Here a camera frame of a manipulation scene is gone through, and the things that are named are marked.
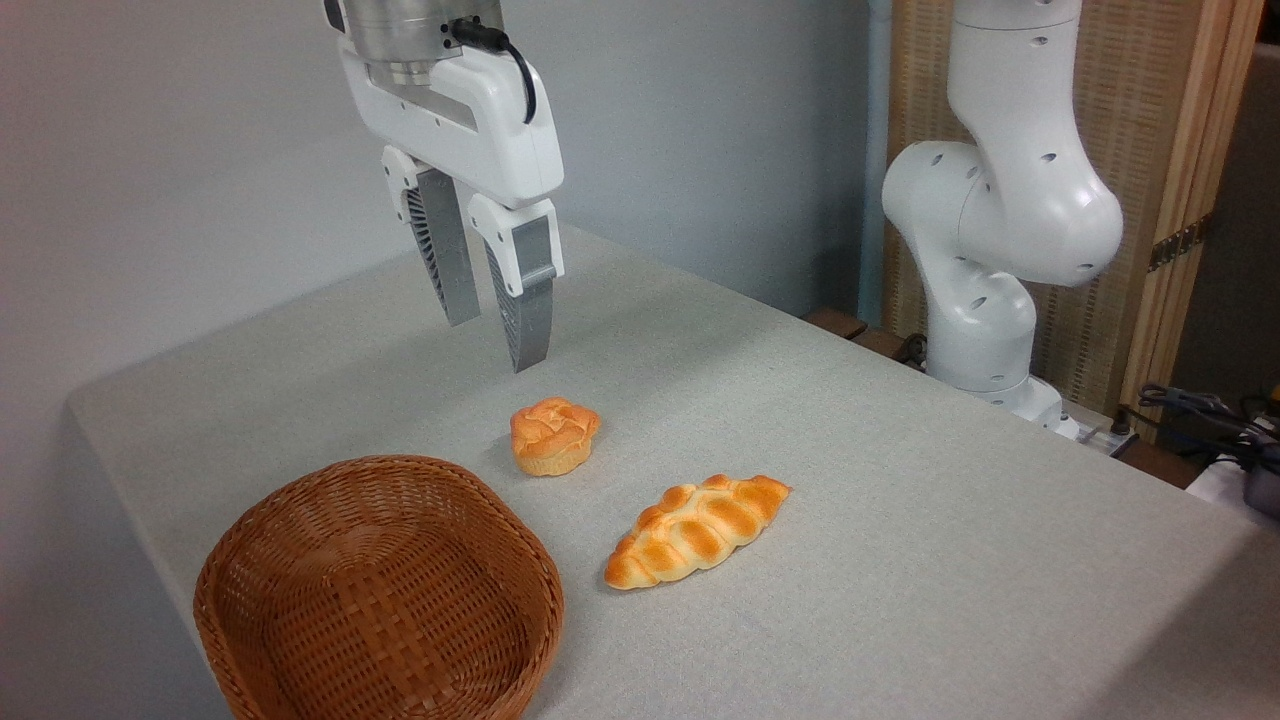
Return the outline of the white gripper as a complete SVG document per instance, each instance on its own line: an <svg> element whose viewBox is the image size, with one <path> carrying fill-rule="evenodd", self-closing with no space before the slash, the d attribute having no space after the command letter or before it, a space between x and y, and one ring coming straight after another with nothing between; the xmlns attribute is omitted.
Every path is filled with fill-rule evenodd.
<svg viewBox="0 0 1280 720"><path fill-rule="evenodd" d="M470 199L468 217L485 243L513 370L541 363L553 283L564 274L547 199L564 167L541 78L531 73L538 108L525 123L522 74L507 55L465 47L431 64L426 85L396 85L351 41L338 49L361 119L390 145L381 167L394 213L412 231L445 319L461 325L481 314L456 178L488 196Z"/></svg>

